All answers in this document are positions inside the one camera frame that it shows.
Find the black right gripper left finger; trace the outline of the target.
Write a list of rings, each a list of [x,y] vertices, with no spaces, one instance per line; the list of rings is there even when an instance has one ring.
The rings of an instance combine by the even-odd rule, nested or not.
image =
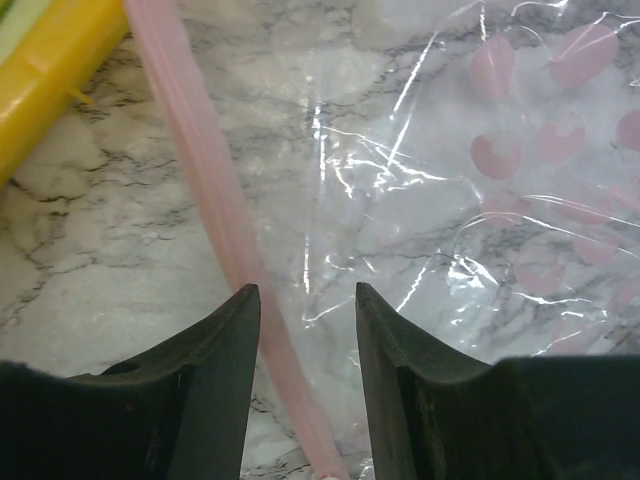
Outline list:
[[[98,375],[1,365],[5,479],[236,479],[260,332],[247,285]]]

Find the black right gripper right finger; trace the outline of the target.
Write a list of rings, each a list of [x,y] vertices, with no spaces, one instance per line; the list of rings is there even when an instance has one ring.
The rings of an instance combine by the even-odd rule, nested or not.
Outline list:
[[[366,413],[379,479],[635,479],[635,356],[489,365],[356,289]]]

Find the clear pink-dotted zip bag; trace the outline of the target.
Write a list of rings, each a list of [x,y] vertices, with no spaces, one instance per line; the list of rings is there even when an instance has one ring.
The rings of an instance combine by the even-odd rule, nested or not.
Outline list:
[[[129,1],[316,479],[374,473],[356,289],[493,365],[639,360],[635,1]]]

